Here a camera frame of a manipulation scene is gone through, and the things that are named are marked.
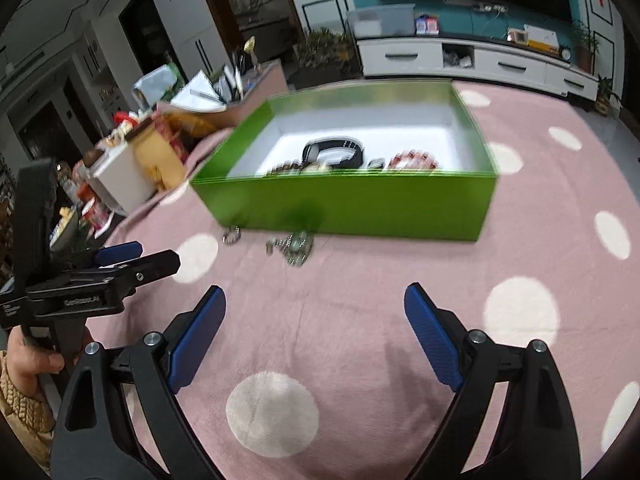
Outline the person left hand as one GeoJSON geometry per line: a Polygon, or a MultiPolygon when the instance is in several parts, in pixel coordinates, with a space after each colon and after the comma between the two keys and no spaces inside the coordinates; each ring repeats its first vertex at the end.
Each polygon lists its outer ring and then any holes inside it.
{"type": "Polygon", "coordinates": [[[15,388],[24,396],[44,402],[46,397],[40,387],[39,376],[56,374],[65,368],[62,354],[33,346],[24,336],[20,326],[9,333],[6,348],[6,371],[15,388]]]}

